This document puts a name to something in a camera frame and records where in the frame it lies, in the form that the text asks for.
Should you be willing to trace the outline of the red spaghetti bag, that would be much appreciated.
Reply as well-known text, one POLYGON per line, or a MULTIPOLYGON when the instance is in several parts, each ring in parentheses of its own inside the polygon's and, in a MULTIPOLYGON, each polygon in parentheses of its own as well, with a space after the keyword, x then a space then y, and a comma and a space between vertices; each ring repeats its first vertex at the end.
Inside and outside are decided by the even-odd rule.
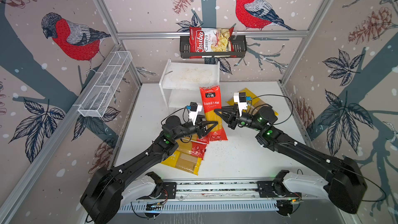
POLYGON ((198 143, 194 140, 180 139, 177 140, 178 148, 177 150, 194 157, 204 159, 205 152, 207 149, 207 144, 198 143))
POLYGON ((208 137, 203 137, 203 138, 197 138, 197 140, 196 140, 198 143, 201 143, 201 144, 209 144, 209 139, 208 139, 208 137))
POLYGON ((218 124, 206 135, 207 142, 227 141, 226 132, 222 126, 222 119, 215 113, 215 109, 221 109, 220 86, 201 87, 200 88, 203 109, 207 121, 217 121, 218 124))

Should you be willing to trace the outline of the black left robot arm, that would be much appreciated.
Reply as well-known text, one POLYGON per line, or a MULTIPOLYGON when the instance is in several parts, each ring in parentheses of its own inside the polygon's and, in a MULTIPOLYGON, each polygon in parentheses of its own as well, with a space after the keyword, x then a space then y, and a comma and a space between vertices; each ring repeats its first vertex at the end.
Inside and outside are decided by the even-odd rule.
POLYGON ((203 115, 199 118, 195 123, 181 123, 175 115, 167 117, 159 136, 145 151, 118 167, 98 169, 80 199, 91 220, 95 224, 108 223, 118 212, 127 186, 170 157, 178 148, 177 140, 194 134, 203 138, 218 125, 203 115))

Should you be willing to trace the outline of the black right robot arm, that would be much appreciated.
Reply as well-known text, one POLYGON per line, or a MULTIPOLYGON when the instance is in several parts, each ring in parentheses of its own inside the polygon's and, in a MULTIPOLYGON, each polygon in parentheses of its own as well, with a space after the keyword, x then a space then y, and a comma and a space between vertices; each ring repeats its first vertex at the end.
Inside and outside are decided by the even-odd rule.
POLYGON ((268 105, 262 106, 254 115, 241 112, 236 104, 216 109, 215 113, 231 129, 239 125, 256 130, 256 140, 262 147, 290 157, 317 173, 316 176, 304 176, 280 171, 272 183, 276 195, 309 194, 330 200, 348 214, 357 213, 368 186, 354 160, 316 151, 275 128, 277 117, 268 105))

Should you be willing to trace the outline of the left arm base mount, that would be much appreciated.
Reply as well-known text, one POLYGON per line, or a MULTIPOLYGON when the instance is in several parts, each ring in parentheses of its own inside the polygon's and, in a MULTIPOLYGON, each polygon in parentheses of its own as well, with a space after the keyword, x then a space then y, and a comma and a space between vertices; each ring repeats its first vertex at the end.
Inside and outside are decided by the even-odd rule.
POLYGON ((177 183, 163 182, 156 184, 154 191, 147 197, 148 199, 175 199, 177 192, 177 183))

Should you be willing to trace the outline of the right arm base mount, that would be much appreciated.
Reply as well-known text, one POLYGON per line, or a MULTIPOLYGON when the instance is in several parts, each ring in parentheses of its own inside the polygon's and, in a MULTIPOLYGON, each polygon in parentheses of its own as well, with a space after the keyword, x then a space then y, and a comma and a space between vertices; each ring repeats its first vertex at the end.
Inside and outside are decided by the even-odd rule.
POLYGON ((301 198, 300 193, 290 192, 282 183, 273 181, 257 181, 260 198, 301 198))

